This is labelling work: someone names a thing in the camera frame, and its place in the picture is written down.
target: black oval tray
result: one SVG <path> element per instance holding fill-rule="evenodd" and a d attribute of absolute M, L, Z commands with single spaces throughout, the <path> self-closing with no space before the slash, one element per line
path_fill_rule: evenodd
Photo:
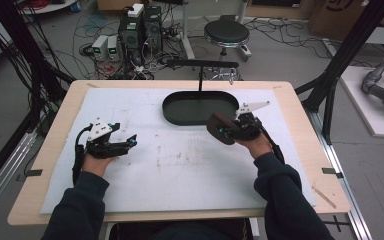
<path fill-rule="evenodd" d="M 233 119 L 238 108 L 238 100 L 222 91 L 174 92 L 163 101 L 164 117 L 179 126 L 206 125 L 213 112 Z"/>

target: white paper sheet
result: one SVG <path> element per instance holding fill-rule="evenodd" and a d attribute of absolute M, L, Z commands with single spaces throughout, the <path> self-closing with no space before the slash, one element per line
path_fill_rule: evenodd
<path fill-rule="evenodd" d="M 121 124 L 111 142 L 137 134 L 138 145 L 107 168 L 110 183 L 104 202 L 106 212 L 176 211 L 261 208 L 266 202 L 253 189 L 257 168 L 248 150 L 224 145 L 205 126 L 176 126 L 162 112 L 173 89 L 90 89 L 85 96 L 66 145 L 52 174 L 41 213 L 51 213 L 65 189 L 72 187 L 71 168 L 77 134 L 97 117 Z M 243 102 L 270 101 L 254 111 L 286 162 L 301 175 L 303 193 L 315 198 L 303 171 L 289 131 L 271 90 L 227 91 Z M 80 143 L 86 143 L 83 134 Z"/>

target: black metal frame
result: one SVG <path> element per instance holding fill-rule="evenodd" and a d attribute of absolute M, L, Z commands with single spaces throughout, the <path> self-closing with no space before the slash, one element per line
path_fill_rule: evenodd
<path fill-rule="evenodd" d="M 318 112 L 320 104 L 326 98 L 322 135 L 329 145 L 332 144 L 330 128 L 332 125 L 336 84 L 383 17 L 384 0 L 371 0 L 343 41 L 336 55 L 330 61 L 326 70 L 318 78 L 295 89 L 297 95 L 313 89 L 308 98 L 302 101 L 303 107 L 311 112 Z"/>

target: person's left hand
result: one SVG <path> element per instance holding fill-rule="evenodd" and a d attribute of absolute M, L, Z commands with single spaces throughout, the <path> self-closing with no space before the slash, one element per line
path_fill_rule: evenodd
<path fill-rule="evenodd" d="M 82 170 L 85 172 L 90 172 L 100 177 L 103 177 L 108 164 L 110 164 L 110 162 L 112 162 L 114 159 L 115 157 L 97 159 L 97 158 L 94 158 L 89 153 L 87 153 L 83 161 Z"/>

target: stool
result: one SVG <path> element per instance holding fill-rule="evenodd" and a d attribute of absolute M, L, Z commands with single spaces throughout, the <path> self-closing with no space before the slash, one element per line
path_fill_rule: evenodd
<path fill-rule="evenodd" d="M 249 30 L 236 21 L 216 20 L 205 25 L 204 36 L 210 43 L 222 47 L 219 61 L 224 61 L 227 55 L 226 48 L 242 47 L 248 42 Z M 236 77 L 236 80 L 240 79 L 236 69 L 230 69 L 227 73 L 218 69 L 217 75 L 211 79 L 224 79 L 224 76 L 230 77 L 230 84 L 233 84 L 233 77 Z"/>

